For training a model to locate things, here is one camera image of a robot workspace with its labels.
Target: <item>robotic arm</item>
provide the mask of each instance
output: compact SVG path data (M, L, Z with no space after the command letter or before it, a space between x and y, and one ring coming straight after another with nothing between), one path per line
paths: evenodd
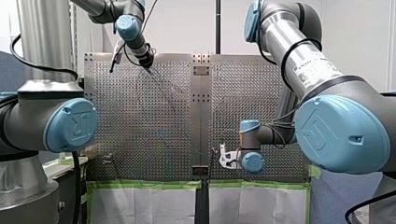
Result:
M73 2L85 9L94 22L115 22L125 46L139 64L152 66L153 51L141 31L144 2ZM55 224L60 212L59 186L48 181L38 151L72 152L79 176L77 151L91 142L97 112L83 98L83 89L76 82L69 2L18 0L18 11L21 35L13 41L11 52L29 69L27 81L18 92L0 92L0 219L5 224ZM23 58L13 50L19 39ZM78 222L78 185L73 223Z
M144 68L150 68L154 61L153 50L142 34L145 20L144 0L105 1L71 0L87 11L95 23L116 23L117 31L124 44Z
M344 75L321 53L320 20L312 7L256 1L248 10L245 39L257 42L281 68L285 86L277 117L292 121L299 102L294 130L241 122L245 170L263 169L263 157L256 152L261 145L282 144L282 139L293 143L294 137L309 160L332 172L396 170L395 99L361 77Z

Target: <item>label sticker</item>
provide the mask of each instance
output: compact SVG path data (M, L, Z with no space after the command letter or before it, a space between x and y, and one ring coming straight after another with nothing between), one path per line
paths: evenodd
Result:
M318 85L320 82L343 75L322 54L317 54L316 56L316 58L307 59L293 68L295 75L301 80L306 89Z

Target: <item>pegboard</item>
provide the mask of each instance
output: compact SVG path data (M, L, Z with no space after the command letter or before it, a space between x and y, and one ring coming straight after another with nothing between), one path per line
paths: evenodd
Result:
M213 55L209 148L217 149L221 142L225 142L227 150L236 150L241 120L258 119L265 123L274 119L281 89L279 69L262 57ZM210 175L215 179L304 182L308 176L304 154L297 144L283 149L263 146L265 169L256 175L224 169L219 165L219 155L212 150L209 152Z
M306 181L298 145L262 147L258 175L221 168L213 153L222 139L228 150L239 146L241 120L275 117L282 82L260 56L160 54L151 74L125 59L109 74L110 61L86 55L85 92L99 113L89 179L191 180L198 164L216 179Z
M98 110L89 179L191 179L191 55L157 55L150 73L87 54L85 93Z

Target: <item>blue joint cap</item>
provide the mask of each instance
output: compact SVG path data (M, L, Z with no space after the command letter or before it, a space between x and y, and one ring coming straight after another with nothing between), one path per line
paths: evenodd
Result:
M61 105L49 119L45 146L51 152L72 152L88 144L96 131L97 113L93 104L76 98Z
M262 124L257 119L245 119L242 120L239 124L239 132L248 133L250 131L260 128L261 125Z
M389 159L390 141L381 121L346 97L308 100L300 107L295 131L305 156L331 172L370 174Z
M242 167L245 171L256 174L264 169L264 158L260 153L249 152L242 158Z
M131 15L122 15L116 21L117 31L124 41L133 41L140 33L137 19Z
M247 10L247 17L245 19L244 38L247 42L256 42L257 40L257 25L259 19L259 0L254 0Z
M10 95L15 95L15 94L17 94L15 91L1 91L0 92L0 100L8 97Z

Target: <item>metal pole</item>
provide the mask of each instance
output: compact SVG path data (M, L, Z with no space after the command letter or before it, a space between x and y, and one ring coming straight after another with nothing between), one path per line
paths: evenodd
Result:
M221 0L216 0L216 54L221 54Z
M72 69L68 0L18 0L23 57L38 65ZM30 69L29 79L70 82L66 73Z

